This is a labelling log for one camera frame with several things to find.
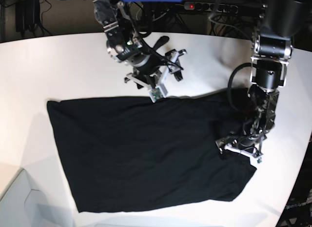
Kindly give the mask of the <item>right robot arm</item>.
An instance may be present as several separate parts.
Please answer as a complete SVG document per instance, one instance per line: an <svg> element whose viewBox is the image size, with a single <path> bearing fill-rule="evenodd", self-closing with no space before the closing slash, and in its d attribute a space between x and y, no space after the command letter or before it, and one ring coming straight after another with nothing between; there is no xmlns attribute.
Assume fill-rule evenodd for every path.
<svg viewBox="0 0 312 227"><path fill-rule="evenodd" d="M171 50L161 55L157 50L168 41L168 36L160 37L154 46L149 46L144 38L152 33L141 34L133 19L130 6L124 0L92 0L94 15L103 27L107 37L107 52L118 63L129 64L133 71L125 81L133 81L138 88L146 87L152 91L161 86L168 74L174 75L179 82L183 79L179 57L186 50Z"/></svg>

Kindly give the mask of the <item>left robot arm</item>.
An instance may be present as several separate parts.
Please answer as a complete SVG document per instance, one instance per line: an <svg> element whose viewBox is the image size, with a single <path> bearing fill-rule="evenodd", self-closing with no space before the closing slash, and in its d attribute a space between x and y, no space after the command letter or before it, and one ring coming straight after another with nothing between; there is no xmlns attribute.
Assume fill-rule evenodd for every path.
<svg viewBox="0 0 312 227"><path fill-rule="evenodd" d="M274 127L279 87L286 84L287 67L293 53L293 38L312 10L312 0L268 0L264 16L252 36L251 62L236 67L230 75L227 99L230 106L246 117L238 133L217 140L221 155L227 152L261 160L262 144ZM232 83L243 68L251 69L249 101L244 108L235 106Z"/></svg>

